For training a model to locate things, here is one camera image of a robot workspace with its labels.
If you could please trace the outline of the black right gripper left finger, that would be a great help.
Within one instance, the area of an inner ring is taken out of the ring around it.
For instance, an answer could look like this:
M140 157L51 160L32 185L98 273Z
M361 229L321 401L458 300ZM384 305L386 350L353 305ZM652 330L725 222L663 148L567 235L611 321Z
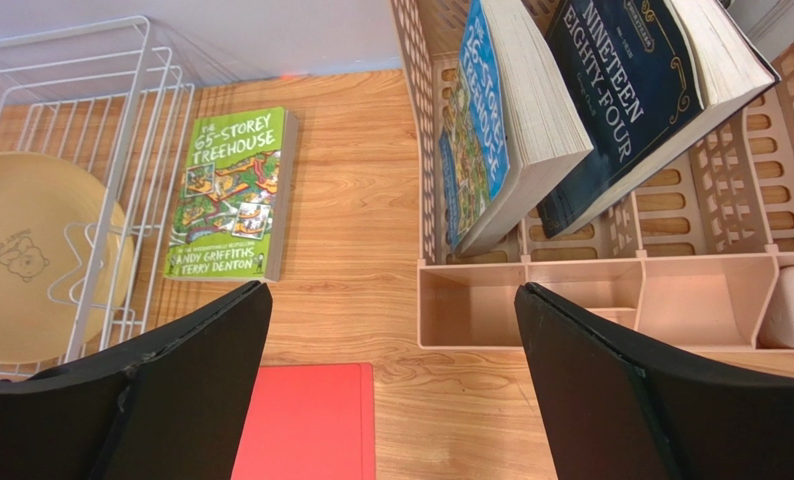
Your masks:
M270 326L247 283L119 345L0 381L0 479L227 479Z

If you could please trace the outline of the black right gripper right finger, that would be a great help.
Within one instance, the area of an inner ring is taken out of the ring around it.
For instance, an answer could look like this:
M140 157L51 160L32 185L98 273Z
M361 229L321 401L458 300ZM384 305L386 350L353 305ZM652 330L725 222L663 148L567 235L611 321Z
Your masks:
M561 479L794 479L794 378L690 353L537 283L518 328Z

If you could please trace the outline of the yellow bear plate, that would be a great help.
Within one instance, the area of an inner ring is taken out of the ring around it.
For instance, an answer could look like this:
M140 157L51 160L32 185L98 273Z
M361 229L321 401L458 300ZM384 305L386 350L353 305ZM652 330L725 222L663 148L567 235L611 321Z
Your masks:
M70 161L0 152L0 363L65 354L106 194Z

